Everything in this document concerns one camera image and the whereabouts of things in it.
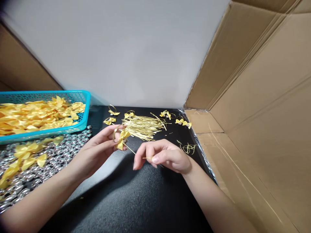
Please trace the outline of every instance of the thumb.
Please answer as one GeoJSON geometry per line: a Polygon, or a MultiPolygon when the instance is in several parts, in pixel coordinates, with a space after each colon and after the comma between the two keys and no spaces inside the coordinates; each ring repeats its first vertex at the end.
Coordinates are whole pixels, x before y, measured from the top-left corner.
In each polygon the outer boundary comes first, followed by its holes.
{"type": "Polygon", "coordinates": [[[115,145],[117,145],[117,142],[114,142],[113,140],[105,141],[95,147],[93,147],[94,153],[100,153],[103,152],[109,148],[113,148],[115,145]]]}
{"type": "Polygon", "coordinates": [[[177,162],[180,159],[180,154],[176,150],[162,150],[154,157],[152,157],[152,162],[154,164],[164,163],[166,161],[177,162]]]}

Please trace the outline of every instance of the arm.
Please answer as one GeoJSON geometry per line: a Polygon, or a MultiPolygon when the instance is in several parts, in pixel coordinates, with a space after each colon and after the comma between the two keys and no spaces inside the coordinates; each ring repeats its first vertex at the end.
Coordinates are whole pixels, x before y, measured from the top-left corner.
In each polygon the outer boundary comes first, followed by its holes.
{"type": "Polygon", "coordinates": [[[145,160],[154,167],[162,164],[182,174],[215,233],[257,232],[203,169],[174,144],[165,139],[143,143],[136,153],[133,169],[140,169],[145,160]]]}
{"type": "Polygon", "coordinates": [[[117,149],[108,126],[88,141],[66,168],[0,215],[7,232],[38,232],[73,191],[100,168],[117,149]]]}

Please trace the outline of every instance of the gold loop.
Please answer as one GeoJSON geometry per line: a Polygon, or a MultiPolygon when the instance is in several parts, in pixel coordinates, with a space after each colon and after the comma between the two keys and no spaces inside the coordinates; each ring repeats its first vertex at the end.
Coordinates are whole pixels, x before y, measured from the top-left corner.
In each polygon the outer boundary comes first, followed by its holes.
{"type": "Polygon", "coordinates": [[[112,135],[112,139],[113,139],[113,142],[116,142],[115,139],[116,139],[116,132],[118,131],[119,127],[121,125],[118,125],[115,129],[114,129],[114,132],[113,132],[113,135],[112,135]]]}
{"type": "Polygon", "coordinates": [[[109,108],[109,110],[112,111],[112,112],[117,112],[117,109],[116,109],[113,105],[109,105],[108,108],[109,108]]]}
{"type": "Polygon", "coordinates": [[[106,120],[108,120],[108,119],[110,119],[111,118],[111,116],[110,117],[108,117],[108,118],[106,118],[104,121],[106,121],[106,120]]]}
{"type": "Polygon", "coordinates": [[[135,113],[134,110],[127,111],[126,113],[129,114],[129,112],[130,112],[130,113],[135,113]]]}
{"type": "Polygon", "coordinates": [[[171,117],[171,119],[176,119],[176,115],[175,115],[174,113],[171,113],[171,115],[174,115],[174,116],[175,116],[175,118],[171,117]]]}

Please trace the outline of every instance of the hand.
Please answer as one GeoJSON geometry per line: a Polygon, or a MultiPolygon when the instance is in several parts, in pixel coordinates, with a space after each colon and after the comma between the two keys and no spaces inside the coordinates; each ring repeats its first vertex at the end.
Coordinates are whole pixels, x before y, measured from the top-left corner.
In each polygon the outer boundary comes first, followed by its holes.
{"type": "Polygon", "coordinates": [[[65,169],[82,181],[91,177],[117,150],[115,146],[120,138],[120,133],[115,134],[116,142],[113,141],[112,136],[118,126],[110,125],[95,135],[81,148],[65,169]]]}
{"type": "Polygon", "coordinates": [[[162,164],[181,174],[189,173],[192,168],[188,155],[166,139],[144,142],[135,155],[133,170],[141,169],[146,160],[155,168],[162,164]]]}

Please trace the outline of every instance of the white wall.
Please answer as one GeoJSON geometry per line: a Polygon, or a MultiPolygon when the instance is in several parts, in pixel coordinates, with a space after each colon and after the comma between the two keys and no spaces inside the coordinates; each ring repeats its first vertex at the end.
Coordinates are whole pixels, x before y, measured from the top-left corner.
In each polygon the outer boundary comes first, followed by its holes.
{"type": "Polygon", "coordinates": [[[181,107],[229,0],[10,0],[3,19],[65,89],[181,107]]]}

